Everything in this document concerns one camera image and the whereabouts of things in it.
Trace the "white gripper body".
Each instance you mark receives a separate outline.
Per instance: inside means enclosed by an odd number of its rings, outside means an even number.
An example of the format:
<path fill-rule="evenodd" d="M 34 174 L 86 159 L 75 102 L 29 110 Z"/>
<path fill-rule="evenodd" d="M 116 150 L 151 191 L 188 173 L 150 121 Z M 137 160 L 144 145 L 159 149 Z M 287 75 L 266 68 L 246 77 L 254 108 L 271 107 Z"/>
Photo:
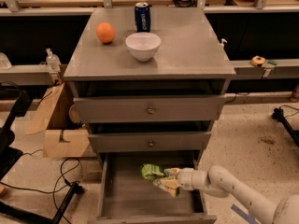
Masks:
<path fill-rule="evenodd" d="M 177 174 L 179 185 L 185 190 L 203 189 L 208 186 L 206 171 L 183 168 Z"/>

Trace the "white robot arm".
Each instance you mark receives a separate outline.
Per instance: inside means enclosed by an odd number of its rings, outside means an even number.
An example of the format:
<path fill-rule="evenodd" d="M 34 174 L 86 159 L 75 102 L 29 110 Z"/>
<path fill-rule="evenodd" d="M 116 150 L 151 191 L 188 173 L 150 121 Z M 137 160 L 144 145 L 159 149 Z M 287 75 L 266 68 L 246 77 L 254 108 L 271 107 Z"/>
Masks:
<path fill-rule="evenodd" d="M 169 168 L 164 169 L 163 174 L 163 184 L 169 188 L 198 189 L 219 198 L 234 196 L 261 224 L 299 224 L 298 194 L 273 203 L 219 165 L 208 171 Z"/>

